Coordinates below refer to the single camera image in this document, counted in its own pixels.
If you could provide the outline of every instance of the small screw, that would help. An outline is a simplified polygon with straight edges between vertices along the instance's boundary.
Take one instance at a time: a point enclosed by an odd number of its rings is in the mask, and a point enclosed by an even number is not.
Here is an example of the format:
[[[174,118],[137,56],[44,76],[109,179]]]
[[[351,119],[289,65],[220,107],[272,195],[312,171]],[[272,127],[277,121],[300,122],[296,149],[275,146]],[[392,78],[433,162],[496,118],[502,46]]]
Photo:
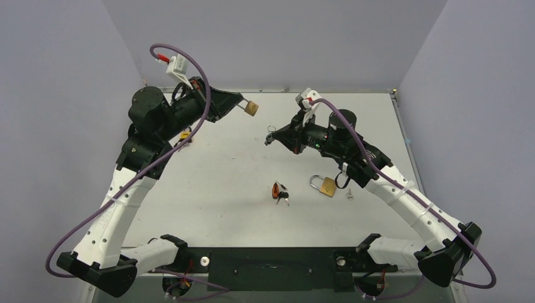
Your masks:
[[[210,264],[210,259],[208,257],[201,258],[201,265],[207,267]]]

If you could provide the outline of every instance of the gray wall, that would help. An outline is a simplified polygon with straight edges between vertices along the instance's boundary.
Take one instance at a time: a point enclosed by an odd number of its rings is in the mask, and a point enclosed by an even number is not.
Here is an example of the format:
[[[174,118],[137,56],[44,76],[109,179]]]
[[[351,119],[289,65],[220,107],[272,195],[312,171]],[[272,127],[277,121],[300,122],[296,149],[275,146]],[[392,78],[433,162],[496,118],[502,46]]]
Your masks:
[[[45,257],[102,202],[141,78],[97,0],[3,1],[0,37],[0,300],[77,302]]]
[[[426,193],[483,229],[472,302],[532,302],[535,2],[450,0],[399,88]],[[466,280],[490,279],[477,259]]]
[[[214,86],[354,92],[397,87],[446,0],[103,2],[151,85],[176,85],[146,56],[165,42]]]

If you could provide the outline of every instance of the white cable clip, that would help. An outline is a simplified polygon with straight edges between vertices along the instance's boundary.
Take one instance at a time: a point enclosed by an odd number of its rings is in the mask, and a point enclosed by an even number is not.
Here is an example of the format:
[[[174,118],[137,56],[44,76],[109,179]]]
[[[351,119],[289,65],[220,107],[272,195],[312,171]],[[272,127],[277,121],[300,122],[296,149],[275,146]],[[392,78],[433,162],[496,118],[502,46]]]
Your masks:
[[[348,176],[348,164],[346,162],[342,163],[342,175],[344,177]]]
[[[405,187],[403,187],[400,191],[398,191],[397,194],[393,195],[386,204],[388,204],[388,206],[392,206],[392,204],[394,204],[395,201],[399,200],[401,196],[403,196],[409,189],[413,188],[415,185],[416,183],[410,180],[409,182],[407,182]]]

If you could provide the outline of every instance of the zip tie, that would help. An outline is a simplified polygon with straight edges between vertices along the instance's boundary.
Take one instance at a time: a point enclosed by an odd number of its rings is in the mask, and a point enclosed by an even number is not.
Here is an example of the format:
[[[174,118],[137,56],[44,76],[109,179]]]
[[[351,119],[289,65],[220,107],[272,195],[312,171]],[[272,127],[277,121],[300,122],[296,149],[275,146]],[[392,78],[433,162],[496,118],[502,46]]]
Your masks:
[[[420,213],[420,215],[418,215],[418,217],[416,217],[416,220],[411,224],[411,227],[416,224],[417,222],[420,221],[420,218],[425,216],[425,214],[431,209],[431,207],[435,206],[435,203],[431,202],[429,203],[429,205],[425,208],[425,210],[423,210],[423,212]]]
[[[106,199],[110,199],[113,202],[117,202],[117,199],[115,199],[113,196],[110,196],[109,194],[106,194]]]
[[[409,182],[407,182],[405,187],[403,187],[400,191],[397,192],[397,194],[391,197],[386,204],[388,204],[388,206],[392,206],[392,204],[394,204],[393,202],[399,200],[401,196],[403,196],[409,189],[413,188],[415,185],[416,183],[410,180]]]

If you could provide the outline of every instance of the black wire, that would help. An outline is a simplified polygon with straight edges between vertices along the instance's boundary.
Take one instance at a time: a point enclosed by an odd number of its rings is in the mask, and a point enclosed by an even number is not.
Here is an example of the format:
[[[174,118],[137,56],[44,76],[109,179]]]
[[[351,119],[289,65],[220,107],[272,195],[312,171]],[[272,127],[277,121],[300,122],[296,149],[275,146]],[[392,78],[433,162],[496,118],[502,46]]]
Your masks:
[[[370,282],[360,281],[360,280],[357,281],[357,284],[358,285],[368,285],[368,286],[372,286],[372,287],[376,287],[377,286],[377,283],[370,283]]]
[[[347,180],[346,180],[346,182],[344,183],[344,186],[340,187],[340,186],[338,185],[338,177],[339,177],[341,174],[342,174],[342,172],[340,172],[340,173],[338,173],[338,175],[336,175],[336,178],[334,178],[334,183],[335,183],[336,187],[338,187],[338,188],[340,188],[340,189],[344,189],[344,188],[348,187],[348,185],[350,184],[350,180],[351,180],[351,179],[348,177]]]
[[[367,273],[366,275],[363,275],[363,276],[361,276],[361,277],[358,277],[357,279],[359,279],[359,280],[366,279],[366,278],[368,278],[369,276],[373,275],[374,273],[378,273],[378,272],[380,272],[380,271],[382,271],[382,270],[386,270],[388,267],[390,267],[390,264],[385,264],[385,265],[383,265],[383,266],[377,268],[375,271],[371,271],[370,273]]]
[[[180,89],[182,89],[182,91],[180,92],[180,98],[182,98],[185,95],[185,91],[187,90],[187,86],[185,85],[185,83],[180,82],[179,84],[177,84],[177,86],[175,86],[173,94],[171,94],[171,100],[173,100],[173,102],[177,101],[176,96]]]

